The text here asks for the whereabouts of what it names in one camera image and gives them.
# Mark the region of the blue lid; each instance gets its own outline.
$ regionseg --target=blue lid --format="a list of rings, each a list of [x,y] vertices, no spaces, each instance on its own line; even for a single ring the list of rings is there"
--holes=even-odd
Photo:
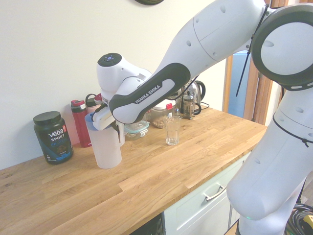
[[[92,119],[91,119],[91,117],[92,117],[93,114],[94,114],[94,112],[91,113],[91,114],[87,114],[87,115],[85,116],[86,126],[87,126],[88,130],[91,130],[91,131],[98,131],[98,130],[93,126],[93,124],[92,124]]]
[[[148,127],[148,122],[142,120],[133,124],[125,124],[124,130],[125,132],[136,134],[144,129],[147,129]]]

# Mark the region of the label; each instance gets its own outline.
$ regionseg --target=label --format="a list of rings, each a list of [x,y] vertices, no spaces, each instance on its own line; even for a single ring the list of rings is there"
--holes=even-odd
[[[151,89],[149,89],[145,94],[143,94],[139,99],[137,99],[135,101],[136,104],[140,104],[142,101],[144,101],[146,98],[148,98],[149,96],[151,96],[153,93],[155,93],[156,91],[158,91],[161,88],[161,86],[156,85],[154,87],[152,87]]]
[[[57,162],[72,155],[73,147],[65,125],[36,134],[48,162]]]

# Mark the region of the drawer handle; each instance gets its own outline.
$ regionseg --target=drawer handle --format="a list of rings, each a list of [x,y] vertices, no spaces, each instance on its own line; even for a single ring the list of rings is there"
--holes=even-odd
[[[208,202],[208,201],[211,201],[211,200],[214,199],[214,198],[217,198],[218,196],[220,196],[220,195],[226,190],[226,187],[224,187],[224,186],[222,186],[222,185],[219,185],[219,186],[220,186],[219,189],[221,189],[221,191],[219,191],[218,193],[214,194],[212,197],[210,197],[210,196],[208,196],[208,195],[206,195],[206,194],[204,193],[205,199],[206,199],[207,202]]]

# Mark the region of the wall clock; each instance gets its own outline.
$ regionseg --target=wall clock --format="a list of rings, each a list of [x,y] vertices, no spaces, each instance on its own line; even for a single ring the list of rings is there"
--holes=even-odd
[[[136,1],[144,5],[156,5],[164,0],[136,0]]]

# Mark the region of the white wall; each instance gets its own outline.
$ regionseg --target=white wall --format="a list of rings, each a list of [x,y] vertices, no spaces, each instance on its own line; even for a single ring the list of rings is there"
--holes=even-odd
[[[69,103],[98,93],[96,62],[110,52],[153,72],[179,29],[213,0],[2,0],[0,169],[41,156],[32,118],[60,111],[78,138]],[[221,110],[225,61],[200,75]]]

